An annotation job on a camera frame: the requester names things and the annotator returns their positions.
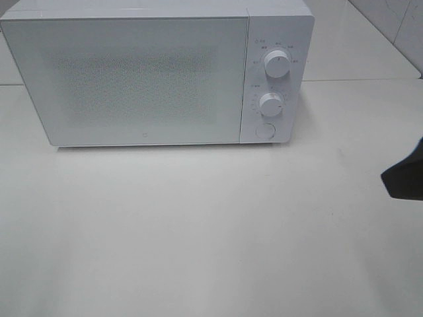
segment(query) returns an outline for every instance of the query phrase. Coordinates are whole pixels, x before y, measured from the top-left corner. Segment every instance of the white tile wall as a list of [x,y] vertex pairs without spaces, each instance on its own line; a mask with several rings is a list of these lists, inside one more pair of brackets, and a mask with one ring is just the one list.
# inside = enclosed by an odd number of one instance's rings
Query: white tile wall
[[350,0],[391,43],[401,26],[410,0]]
[[420,77],[348,0],[305,2],[316,18],[305,81]]
[[18,0],[0,0],[0,15],[3,15],[6,10],[12,7]]
[[395,45],[423,72],[423,0],[412,0]]
[[423,0],[350,0],[423,73]]

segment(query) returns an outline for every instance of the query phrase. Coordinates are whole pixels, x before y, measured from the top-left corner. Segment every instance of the power knob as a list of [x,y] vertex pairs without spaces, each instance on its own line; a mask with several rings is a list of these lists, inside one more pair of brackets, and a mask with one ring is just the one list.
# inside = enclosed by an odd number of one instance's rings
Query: power knob
[[266,74],[273,78],[285,76],[291,68],[291,58],[282,50],[272,51],[264,58]]
[[266,117],[276,117],[284,107],[284,99],[279,94],[269,92],[260,98],[260,112]]

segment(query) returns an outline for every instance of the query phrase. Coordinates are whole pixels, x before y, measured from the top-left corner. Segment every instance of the white knob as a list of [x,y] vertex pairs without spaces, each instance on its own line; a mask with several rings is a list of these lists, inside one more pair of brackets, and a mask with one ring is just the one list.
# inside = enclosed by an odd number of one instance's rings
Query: white knob
[[276,128],[271,123],[260,124],[256,129],[256,135],[259,139],[270,140],[275,136]]
[[284,99],[273,92],[265,94],[260,98],[260,111],[263,116],[275,117],[282,111]]
[[285,76],[291,67],[289,55],[282,51],[272,51],[264,58],[266,74],[273,78]]

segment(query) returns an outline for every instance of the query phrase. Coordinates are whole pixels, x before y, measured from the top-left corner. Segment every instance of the white microwave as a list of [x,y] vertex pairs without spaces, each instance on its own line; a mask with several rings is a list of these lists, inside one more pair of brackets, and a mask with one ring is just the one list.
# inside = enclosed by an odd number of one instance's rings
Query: white microwave
[[302,0],[20,0],[0,25],[52,145],[283,143],[314,18]]

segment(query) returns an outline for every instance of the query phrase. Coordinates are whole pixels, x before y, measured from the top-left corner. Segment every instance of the white countertop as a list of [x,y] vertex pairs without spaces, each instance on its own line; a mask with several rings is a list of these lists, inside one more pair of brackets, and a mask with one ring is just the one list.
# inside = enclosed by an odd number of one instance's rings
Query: white countertop
[[[347,0],[305,0],[316,17],[305,81],[417,79],[420,73]],[[0,85],[21,83],[0,35]]]
[[423,203],[379,175],[422,99],[309,82],[288,145],[57,150],[0,88],[3,315],[421,316]]

